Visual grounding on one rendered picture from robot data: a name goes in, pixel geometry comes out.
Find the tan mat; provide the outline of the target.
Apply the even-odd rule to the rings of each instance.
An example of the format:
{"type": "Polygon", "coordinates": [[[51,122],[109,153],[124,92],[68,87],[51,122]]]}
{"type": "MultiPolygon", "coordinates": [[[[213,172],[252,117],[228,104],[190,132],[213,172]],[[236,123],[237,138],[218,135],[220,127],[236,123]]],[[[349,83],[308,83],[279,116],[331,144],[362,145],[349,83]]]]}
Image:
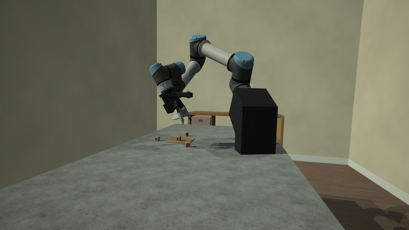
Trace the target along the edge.
{"type": "Polygon", "coordinates": [[[194,139],[193,138],[183,138],[181,137],[180,141],[176,141],[176,138],[173,137],[172,139],[166,141],[166,142],[170,142],[170,143],[183,143],[185,144],[186,142],[192,142],[194,139]]]}

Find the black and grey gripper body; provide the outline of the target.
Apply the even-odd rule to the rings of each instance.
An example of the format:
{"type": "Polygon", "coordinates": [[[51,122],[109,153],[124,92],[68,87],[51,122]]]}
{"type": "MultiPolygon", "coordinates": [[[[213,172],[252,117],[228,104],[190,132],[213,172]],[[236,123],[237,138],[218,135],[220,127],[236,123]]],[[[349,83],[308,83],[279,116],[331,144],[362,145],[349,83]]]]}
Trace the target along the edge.
{"type": "Polygon", "coordinates": [[[177,101],[179,107],[182,109],[183,108],[183,103],[182,101],[179,99],[179,97],[171,97],[171,93],[174,91],[174,88],[169,88],[167,90],[165,90],[164,92],[162,92],[162,94],[160,95],[160,98],[162,98],[162,100],[164,101],[164,108],[166,110],[166,112],[169,113],[173,113],[175,111],[175,101],[177,101]]]}

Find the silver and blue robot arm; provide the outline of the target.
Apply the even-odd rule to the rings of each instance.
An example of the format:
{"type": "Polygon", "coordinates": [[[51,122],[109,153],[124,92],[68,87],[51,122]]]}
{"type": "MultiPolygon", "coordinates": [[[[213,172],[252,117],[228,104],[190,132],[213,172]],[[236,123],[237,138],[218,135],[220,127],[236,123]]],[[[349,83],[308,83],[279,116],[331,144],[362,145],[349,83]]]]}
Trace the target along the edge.
{"type": "Polygon", "coordinates": [[[193,93],[182,91],[190,80],[198,73],[205,62],[206,57],[224,65],[232,72],[229,80],[229,87],[234,92],[234,88],[251,88],[250,81],[254,66],[254,57],[243,51],[230,53],[218,48],[206,40],[206,35],[193,35],[190,37],[190,62],[188,67],[182,62],[162,66],[161,63],[153,64],[149,71],[154,78],[160,92],[169,88],[175,90],[171,97],[193,97],[193,93]]]}

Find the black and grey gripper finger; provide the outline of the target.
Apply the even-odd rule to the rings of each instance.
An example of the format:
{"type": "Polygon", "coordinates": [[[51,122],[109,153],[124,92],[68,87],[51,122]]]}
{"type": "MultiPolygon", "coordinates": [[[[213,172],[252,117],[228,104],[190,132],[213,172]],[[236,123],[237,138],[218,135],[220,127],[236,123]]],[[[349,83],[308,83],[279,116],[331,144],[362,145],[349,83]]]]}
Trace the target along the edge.
{"type": "Polygon", "coordinates": [[[192,121],[191,120],[191,117],[190,117],[190,114],[188,113],[188,111],[187,111],[187,109],[186,109],[186,107],[185,107],[185,105],[183,104],[183,108],[181,109],[181,113],[182,113],[182,115],[183,115],[183,117],[188,117],[189,119],[190,119],[190,121],[192,121]]]}
{"type": "Polygon", "coordinates": [[[172,116],[172,120],[176,120],[176,119],[180,119],[180,122],[182,123],[182,125],[184,124],[184,119],[183,119],[183,115],[182,115],[182,113],[181,113],[181,109],[180,109],[180,107],[179,107],[179,105],[178,105],[178,103],[177,103],[177,101],[175,101],[175,104],[174,104],[174,106],[175,106],[175,111],[174,111],[174,116],[172,116]]]}

